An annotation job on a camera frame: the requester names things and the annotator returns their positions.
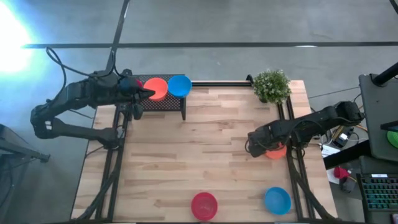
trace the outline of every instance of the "keyboard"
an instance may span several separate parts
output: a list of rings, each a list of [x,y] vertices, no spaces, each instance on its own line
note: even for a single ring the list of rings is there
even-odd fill
[[[357,174],[364,208],[398,211],[398,174]]]

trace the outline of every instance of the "orange bowl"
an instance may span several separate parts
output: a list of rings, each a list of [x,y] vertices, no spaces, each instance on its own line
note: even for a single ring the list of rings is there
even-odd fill
[[[166,98],[167,82],[161,78],[151,78],[145,82],[144,88],[155,91],[155,95],[149,97],[152,101],[161,101]]]

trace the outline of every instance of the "blue bowl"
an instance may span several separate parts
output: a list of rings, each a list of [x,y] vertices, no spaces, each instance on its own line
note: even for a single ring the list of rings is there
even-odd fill
[[[169,80],[169,93],[177,98],[185,98],[191,89],[192,82],[185,75],[176,75]]]
[[[289,194],[280,187],[271,187],[264,197],[266,208],[275,215],[285,215],[292,207]]]

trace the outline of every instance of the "plant pot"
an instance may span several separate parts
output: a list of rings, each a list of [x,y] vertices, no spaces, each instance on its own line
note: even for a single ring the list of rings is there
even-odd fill
[[[266,99],[259,98],[259,100],[261,101],[261,103],[268,103]]]

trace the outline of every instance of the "wooden table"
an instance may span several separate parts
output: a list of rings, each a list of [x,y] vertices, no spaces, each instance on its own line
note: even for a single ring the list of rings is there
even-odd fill
[[[310,113],[304,82],[292,81],[290,87],[295,117]],[[110,127],[113,115],[114,106],[98,108],[94,128]],[[144,113],[141,120],[133,120],[127,129],[114,222],[196,222],[190,203],[202,191],[218,200],[212,222],[296,220],[294,203],[284,216],[272,215],[263,203],[264,193],[273,186],[292,197],[286,158],[252,158],[244,150],[248,132],[275,119],[276,105],[261,103],[250,87],[194,87],[187,97],[186,121],[179,112]],[[88,152],[98,146],[91,142]],[[310,188],[336,217],[319,147],[305,150]],[[101,150],[85,160],[72,217],[98,193],[105,157]],[[300,197],[306,210],[303,193]]]

